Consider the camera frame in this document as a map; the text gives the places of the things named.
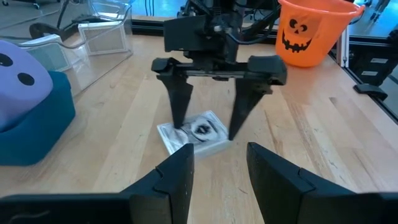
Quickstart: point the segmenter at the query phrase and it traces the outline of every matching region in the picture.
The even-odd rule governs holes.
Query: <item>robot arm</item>
[[[183,51],[186,58],[192,59],[192,63],[181,63],[174,58],[157,58],[152,63],[152,71],[158,73],[157,78],[169,93],[175,128],[181,127],[192,94],[193,86],[187,83],[189,76],[235,79],[229,140],[234,139],[262,96],[272,94],[271,85],[285,85],[287,69],[278,56],[252,56],[246,63],[236,61],[239,44],[255,44],[264,39],[245,42],[242,37],[248,39],[255,30],[268,26],[278,8],[261,24],[254,24],[243,33],[240,6],[232,0],[214,0],[212,7],[200,0],[188,0],[176,19],[164,22],[165,51]]]

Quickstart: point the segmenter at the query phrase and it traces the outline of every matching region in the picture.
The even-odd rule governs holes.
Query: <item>cd case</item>
[[[228,130],[212,111],[185,118],[180,129],[173,123],[157,126],[169,154],[175,153],[183,145],[192,143],[196,158],[204,158],[227,148]]]

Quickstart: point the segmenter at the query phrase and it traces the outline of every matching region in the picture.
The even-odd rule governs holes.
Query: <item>jack-o'-lantern face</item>
[[[285,49],[292,52],[305,51],[317,33],[320,18],[309,16],[292,16],[282,29],[282,43]]]

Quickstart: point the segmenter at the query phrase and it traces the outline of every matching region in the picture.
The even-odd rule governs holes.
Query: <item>black dot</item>
[[[35,83],[35,79],[31,75],[23,72],[18,74],[18,79],[22,84],[27,86],[32,86]]]
[[[0,53],[0,65],[10,67],[14,62],[5,54]]]

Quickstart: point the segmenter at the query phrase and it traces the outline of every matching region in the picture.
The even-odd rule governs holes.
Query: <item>bucket handle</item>
[[[360,17],[358,19],[356,19],[355,21],[351,21],[348,25],[352,25],[357,23],[358,21],[360,21],[363,17],[363,14],[365,14],[365,6],[361,6],[358,11],[358,13],[361,13]]]

